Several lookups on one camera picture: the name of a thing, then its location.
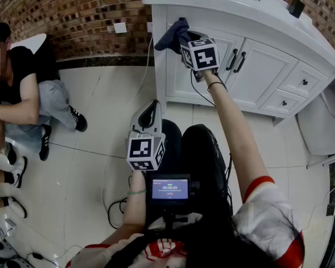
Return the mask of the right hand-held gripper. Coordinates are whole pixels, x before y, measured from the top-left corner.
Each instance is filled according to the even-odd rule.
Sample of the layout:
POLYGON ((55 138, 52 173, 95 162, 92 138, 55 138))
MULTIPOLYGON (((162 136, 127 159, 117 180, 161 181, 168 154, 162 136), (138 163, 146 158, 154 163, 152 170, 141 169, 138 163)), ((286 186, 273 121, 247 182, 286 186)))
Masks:
POLYGON ((203 70, 217 71, 220 62, 217 45, 213 38, 206 34, 187 31, 190 41, 183 37, 179 37, 180 53, 182 62, 186 68, 193 71, 196 82, 201 82, 203 79, 203 70))

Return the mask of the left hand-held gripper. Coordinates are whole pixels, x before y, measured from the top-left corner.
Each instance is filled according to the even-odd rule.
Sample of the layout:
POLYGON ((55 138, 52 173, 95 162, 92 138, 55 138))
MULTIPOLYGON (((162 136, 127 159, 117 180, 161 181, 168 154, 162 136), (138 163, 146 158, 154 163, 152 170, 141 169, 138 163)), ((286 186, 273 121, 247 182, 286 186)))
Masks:
POLYGON ((132 170, 156 171, 165 153, 161 104, 152 100, 131 118, 126 161, 132 170))

